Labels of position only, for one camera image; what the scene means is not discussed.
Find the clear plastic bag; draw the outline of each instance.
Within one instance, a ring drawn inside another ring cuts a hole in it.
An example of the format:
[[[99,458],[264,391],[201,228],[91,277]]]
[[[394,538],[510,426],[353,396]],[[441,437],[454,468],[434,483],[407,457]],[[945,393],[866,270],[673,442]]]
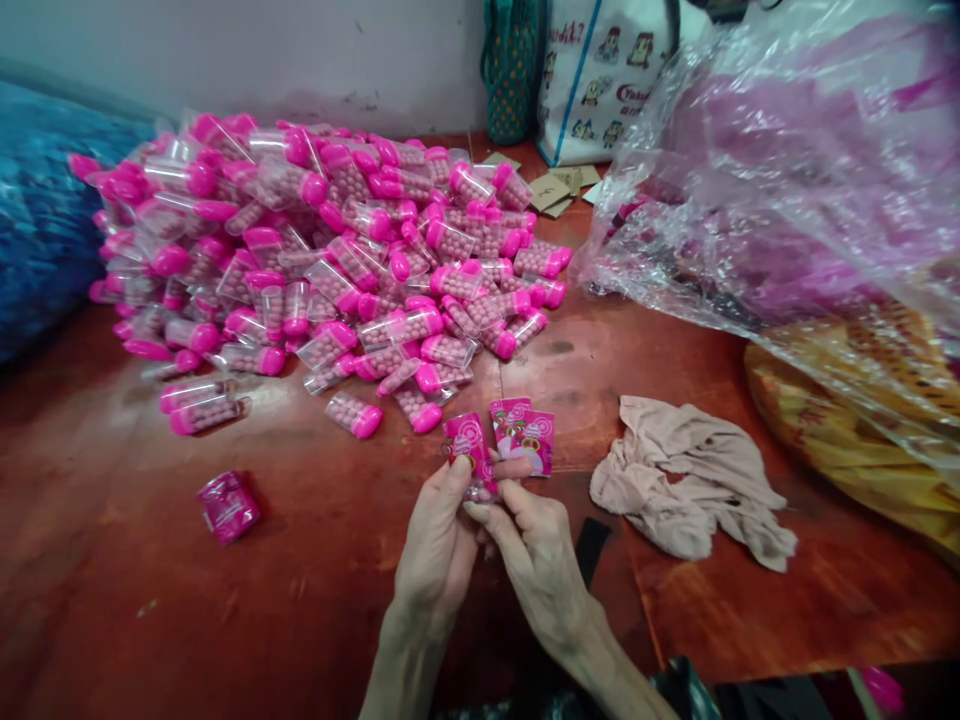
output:
[[[577,282],[750,338],[960,488],[960,50],[921,6],[751,6],[685,47]]]

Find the tote bag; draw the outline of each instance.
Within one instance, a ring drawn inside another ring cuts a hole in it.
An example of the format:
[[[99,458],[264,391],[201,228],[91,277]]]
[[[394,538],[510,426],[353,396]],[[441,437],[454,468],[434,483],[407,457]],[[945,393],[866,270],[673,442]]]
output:
[[[548,165],[604,162],[681,42],[710,24],[685,0],[553,0],[537,147]]]

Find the yellow bag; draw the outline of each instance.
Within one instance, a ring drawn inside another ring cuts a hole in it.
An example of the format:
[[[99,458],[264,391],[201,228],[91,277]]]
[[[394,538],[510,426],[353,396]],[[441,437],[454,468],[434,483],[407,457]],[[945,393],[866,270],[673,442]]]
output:
[[[803,357],[806,350],[805,363],[830,362],[838,369],[845,360],[865,352],[862,328],[838,323],[827,330],[830,342],[823,341],[823,321],[817,323],[819,339],[813,339],[810,330],[810,326],[798,324],[770,332],[779,336],[778,344],[791,336],[791,355]],[[885,337],[883,344],[889,346],[889,342],[889,336]],[[896,356],[888,357],[893,361]],[[744,362],[754,400],[782,442],[801,452],[810,465],[858,502],[960,555],[960,493],[940,472],[882,434],[875,416],[864,406],[827,390],[761,347],[751,344]],[[857,373],[854,367],[847,369]],[[923,375],[929,377],[929,372],[930,368],[924,368]],[[929,384],[920,383],[921,387]],[[886,388],[878,388],[877,395],[876,399],[884,402],[892,399]],[[938,406],[941,412],[943,404]],[[952,398],[946,404],[952,409]],[[915,410],[902,400],[899,405],[901,412]],[[916,423],[924,419],[916,412],[910,414],[914,436]],[[960,412],[955,417],[960,419]],[[898,430],[889,422],[884,429],[895,435]],[[955,478],[950,480],[955,485]]]

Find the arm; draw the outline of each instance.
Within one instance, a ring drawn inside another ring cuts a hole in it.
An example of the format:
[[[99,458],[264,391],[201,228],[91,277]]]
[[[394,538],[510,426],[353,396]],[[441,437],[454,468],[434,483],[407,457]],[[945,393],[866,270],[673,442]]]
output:
[[[534,635],[611,720],[676,719],[620,647],[577,567],[567,511],[556,500],[500,483],[503,508],[464,508],[496,542]]]

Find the blue fabric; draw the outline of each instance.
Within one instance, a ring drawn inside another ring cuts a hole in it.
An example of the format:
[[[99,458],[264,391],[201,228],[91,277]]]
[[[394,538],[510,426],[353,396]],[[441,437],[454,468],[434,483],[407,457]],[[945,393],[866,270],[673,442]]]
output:
[[[0,82],[0,364],[86,298],[103,274],[97,192],[67,155],[106,165],[153,135],[137,123]]]

